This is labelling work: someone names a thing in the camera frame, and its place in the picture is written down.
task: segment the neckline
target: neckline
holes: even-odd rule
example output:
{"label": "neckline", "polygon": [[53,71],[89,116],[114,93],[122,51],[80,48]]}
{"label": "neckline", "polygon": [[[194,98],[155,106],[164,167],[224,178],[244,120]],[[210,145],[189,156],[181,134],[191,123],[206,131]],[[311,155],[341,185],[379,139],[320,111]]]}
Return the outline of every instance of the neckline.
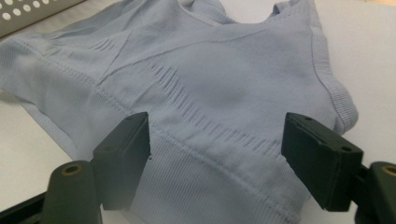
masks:
{"label": "neckline", "polygon": [[222,26],[222,25],[228,25],[228,24],[239,24],[239,25],[262,25],[264,23],[267,23],[268,21],[273,21],[276,20],[277,17],[280,17],[281,11],[278,10],[277,4],[274,5],[274,10],[273,12],[264,20],[260,22],[253,22],[253,23],[242,23],[242,22],[237,22],[230,17],[228,17],[225,13],[221,15],[222,19],[225,22],[219,22],[211,19],[209,16],[197,12],[193,12],[189,10],[189,8],[193,5],[195,1],[200,1],[200,0],[177,0],[177,5],[179,9],[181,9],[184,13],[188,14],[190,17],[195,18],[198,21],[201,21],[203,23],[206,23],[210,26]]}

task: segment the white table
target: white table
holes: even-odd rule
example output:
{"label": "white table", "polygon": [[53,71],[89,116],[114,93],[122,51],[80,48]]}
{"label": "white table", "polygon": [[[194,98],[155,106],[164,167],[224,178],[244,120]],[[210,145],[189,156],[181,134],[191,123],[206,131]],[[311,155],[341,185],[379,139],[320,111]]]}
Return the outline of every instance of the white table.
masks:
{"label": "white table", "polygon": [[[117,0],[88,0],[28,30],[50,31],[86,18]],[[264,20],[276,0],[220,0],[239,22]],[[365,151],[364,164],[396,163],[396,7],[360,0],[316,0],[334,75],[346,86],[360,120],[345,138]],[[46,190],[50,173],[70,161],[15,99],[0,92],[0,211]],[[348,213],[321,211],[314,200],[302,224],[354,223]],[[106,212],[105,223],[127,223]]]}

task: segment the knit fabric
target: knit fabric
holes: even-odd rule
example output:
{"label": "knit fabric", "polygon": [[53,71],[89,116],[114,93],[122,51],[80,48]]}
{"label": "knit fabric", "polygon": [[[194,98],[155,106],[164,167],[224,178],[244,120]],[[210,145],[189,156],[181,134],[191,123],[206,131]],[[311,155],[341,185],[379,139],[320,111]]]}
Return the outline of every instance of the knit fabric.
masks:
{"label": "knit fabric", "polygon": [[358,117],[313,0],[276,4],[256,24],[218,0],[125,0],[14,35],[0,58],[0,88],[74,160],[148,111],[152,160],[125,212],[133,223],[298,223],[308,192],[280,155],[286,113],[338,133]]}

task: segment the stitching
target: stitching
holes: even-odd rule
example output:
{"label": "stitching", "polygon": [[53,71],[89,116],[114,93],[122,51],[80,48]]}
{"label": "stitching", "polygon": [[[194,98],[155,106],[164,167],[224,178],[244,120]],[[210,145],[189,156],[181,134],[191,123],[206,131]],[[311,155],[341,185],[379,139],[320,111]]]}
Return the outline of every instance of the stitching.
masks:
{"label": "stitching", "polygon": [[[291,15],[293,15],[293,13],[290,13],[290,14],[285,15],[285,16],[282,18],[282,20],[275,20],[275,19],[273,19],[273,21],[274,21],[274,22],[281,22],[281,21],[283,21],[283,20],[288,19]],[[184,48],[187,48],[187,47],[190,47],[190,46],[193,46],[193,45],[199,45],[199,44],[203,44],[203,43],[226,43],[226,42],[231,42],[231,41],[235,41],[235,40],[238,40],[238,39],[242,39],[242,38],[249,37],[249,36],[251,36],[251,35],[257,35],[257,34],[266,32],[267,29],[268,29],[268,28],[264,28],[264,29],[259,30],[259,31],[255,31],[255,32],[252,32],[252,33],[249,33],[249,34],[246,34],[246,35],[240,35],[240,36],[232,37],[232,38],[229,38],[229,39],[223,39],[223,40],[200,40],[200,41],[193,42],[193,43],[189,43],[189,44],[186,44],[186,45],[183,45],[183,46],[177,46],[177,47],[174,47],[174,48],[172,48],[172,49],[165,49],[165,50],[162,51],[162,52],[154,53],[154,54],[148,55],[148,56],[146,56],[146,57],[144,57],[144,58],[141,58],[141,59],[139,59],[139,60],[137,60],[137,61],[129,62],[129,63],[125,64],[125,65],[121,65],[118,69],[116,69],[116,70],[114,70],[112,73],[108,74],[108,76],[112,76],[113,74],[117,73],[119,70],[123,69],[124,67],[130,66],[130,65],[133,65],[133,64],[136,64],[136,63],[141,63],[141,62],[143,62],[143,61],[146,61],[146,60],[148,60],[148,59],[152,59],[152,58],[155,58],[155,57],[158,57],[158,56],[162,56],[162,55],[164,55],[164,54],[173,52],[173,51],[175,51],[175,50],[177,50],[177,49],[184,49]]]}
{"label": "stitching", "polygon": [[195,127],[200,128],[203,132],[206,132],[209,135],[215,134],[225,141],[232,140],[236,144],[240,144],[243,147],[248,147],[252,151],[258,150],[255,148],[258,146],[262,146],[262,148],[264,148],[264,143],[267,143],[267,148],[262,150],[263,153],[271,151],[273,148],[277,147],[276,140],[263,140],[258,136],[241,133],[209,119],[208,116],[199,109],[199,106],[185,91],[183,85],[177,77],[176,69],[163,67],[163,69],[159,71],[161,72],[156,73],[153,71],[155,80],[157,80],[159,85],[163,88],[164,93],[167,95],[166,99],[170,101],[170,103],[178,111],[180,111],[181,116],[187,122],[191,123]]}
{"label": "stitching", "polygon": [[314,34],[314,31],[313,31],[313,27],[317,27],[315,24],[314,24],[314,19],[313,19],[313,6],[312,6],[312,2],[311,2],[311,0],[309,1],[309,4],[308,4],[308,7],[309,7],[309,13],[308,13],[308,15],[309,15],[309,27],[310,27],[310,32],[311,32],[311,54],[312,54],[312,65],[313,65],[313,68],[314,68],[314,71],[315,71],[315,74],[316,74],[316,76],[317,76],[317,78],[318,78],[318,81],[320,82],[320,84],[323,86],[323,88],[326,90],[326,92],[327,93],[329,93],[329,95],[330,95],[330,97],[332,98],[332,107],[334,108],[334,110],[335,110],[335,112],[337,113],[337,115],[338,115],[338,118],[341,120],[341,122],[342,122],[342,124],[343,124],[343,127],[342,127],[342,132],[344,133],[345,131],[346,131],[346,128],[347,128],[347,126],[346,126],[346,124],[345,124],[345,121],[344,121],[344,119],[342,118],[342,116],[340,115],[340,111],[339,111],[339,108],[338,108],[338,106],[335,104],[335,101],[334,101],[334,93],[331,91],[331,90],[329,90],[329,88],[327,87],[327,85],[323,82],[323,79],[322,79],[322,76],[318,73],[318,69],[317,69],[317,64],[315,63],[315,59],[317,58],[316,57],[316,53],[314,52],[314,49],[316,48],[315,47],[315,45],[318,43],[318,37]]}
{"label": "stitching", "polygon": [[194,150],[191,146],[188,146],[182,141],[177,140],[174,136],[163,131],[160,127],[156,126],[156,124],[151,123],[150,129],[154,133],[158,134],[160,137],[165,139],[166,141],[170,142],[173,145],[178,146],[178,148],[181,148],[183,151],[193,156],[195,159],[199,161],[203,161],[208,166],[214,168],[215,170],[231,178],[231,180],[233,180],[234,182],[239,183],[239,186],[243,187],[245,192],[253,196],[253,198],[259,196],[260,197],[259,201],[263,201],[264,203],[267,203],[270,207],[272,207],[276,211],[277,215],[285,218],[288,222],[299,219],[298,216],[290,213],[281,204],[276,203],[268,194],[256,190],[256,188],[251,184],[249,184],[249,182],[244,177],[242,177],[241,175],[236,175],[235,173],[231,172],[229,169],[221,165],[218,161],[208,158],[205,154],[202,154],[200,151]]}
{"label": "stitching", "polygon": [[[49,66],[52,65],[55,69],[58,69],[60,72],[62,72],[64,74],[69,74],[73,78],[78,79],[78,80],[82,81],[83,83],[85,83],[90,88],[91,91],[96,91],[100,96],[103,97],[105,102],[107,102],[110,105],[112,105],[113,107],[115,107],[115,109],[118,110],[119,112],[121,112],[122,114],[124,114],[125,117],[130,114],[129,110],[126,109],[123,105],[121,105],[111,94],[107,93],[106,91],[102,90],[101,88],[98,88],[98,87],[95,88],[94,87],[94,82],[92,81],[92,79],[90,77],[84,77],[83,74],[81,74],[81,73],[79,73],[79,72],[77,72],[77,71],[75,71],[75,70],[73,70],[71,68],[64,67],[60,63],[55,63],[55,62],[51,61],[50,59],[44,58],[37,50],[33,49],[27,43],[23,43],[23,42],[17,41],[17,38],[15,38],[15,40],[14,39],[11,39],[11,40],[14,41],[17,44],[17,47],[20,47],[23,50],[30,50],[31,52],[33,52],[34,56],[36,56],[38,59],[40,59],[42,61],[42,63],[46,63]],[[236,175],[234,173],[231,173],[226,167],[222,166],[217,161],[213,161],[213,160],[209,159],[206,155],[203,155],[200,152],[198,152],[197,150],[193,150],[193,148],[182,144],[180,141],[177,141],[169,133],[163,134],[161,129],[159,129],[154,123],[151,122],[150,126],[153,127],[153,128],[150,128],[152,131],[154,131],[154,132],[157,131],[157,133],[161,134],[163,136],[163,138],[167,139],[168,141],[172,142],[173,144],[175,144],[177,146],[181,146],[186,152],[189,152],[189,154],[192,155],[197,160],[205,162],[207,165],[210,165],[211,167],[213,167],[214,169],[218,170],[219,172],[224,173],[226,176],[231,178],[231,180],[234,180],[234,181],[236,181],[236,183],[239,183],[239,185],[244,187],[245,190],[250,195],[252,195],[252,196],[261,195],[262,200],[264,202],[269,203],[270,206],[272,206],[274,208],[276,213],[279,216],[285,218],[288,222],[291,221],[291,220],[298,220],[298,216],[295,216],[294,214],[291,214],[281,204],[275,203],[273,201],[273,199],[271,199],[268,195],[265,195],[265,194],[260,193],[259,191],[257,191],[253,186],[251,186],[246,181],[246,179],[244,179],[240,175]]]}

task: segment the hole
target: hole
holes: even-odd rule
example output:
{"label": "hole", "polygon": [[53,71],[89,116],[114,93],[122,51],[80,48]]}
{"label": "hole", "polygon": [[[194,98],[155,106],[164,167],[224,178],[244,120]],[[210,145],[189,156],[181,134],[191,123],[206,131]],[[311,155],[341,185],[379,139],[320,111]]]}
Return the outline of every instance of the hole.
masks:
{"label": "hole", "polygon": [[23,6],[23,10],[29,12],[30,10],[32,10],[32,8],[29,7],[29,5],[24,5],[24,6]]}
{"label": "hole", "polygon": [[40,7],[40,3],[37,2],[37,1],[34,1],[34,2],[33,2],[33,6],[34,6],[34,7]]}
{"label": "hole", "polygon": [[6,21],[11,20],[11,15],[9,15],[8,13],[3,13],[3,19],[5,19]]}
{"label": "hole", "polygon": [[81,164],[71,164],[62,169],[63,175],[75,175],[78,174],[82,169]]}
{"label": "hole", "polygon": [[6,4],[9,5],[9,6],[14,4],[14,1],[12,1],[12,0],[5,0],[4,2],[6,2]]}
{"label": "hole", "polygon": [[341,149],[342,149],[343,151],[345,151],[345,152],[350,152],[350,151],[352,151],[352,148],[350,148],[350,147],[341,147]]}
{"label": "hole", "polygon": [[385,171],[385,173],[396,176],[396,166],[387,165],[383,166],[382,169]]}
{"label": "hole", "polygon": [[21,11],[17,8],[14,8],[14,10],[12,10],[12,12],[14,13],[14,15],[16,16],[20,16],[21,15]]}
{"label": "hole", "polygon": [[71,174],[71,173],[74,173],[77,170],[78,170],[77,166],[71,166],[71,167],[68,167],[67,169],[65,169],[64,172],[67,173],[67,174]]}

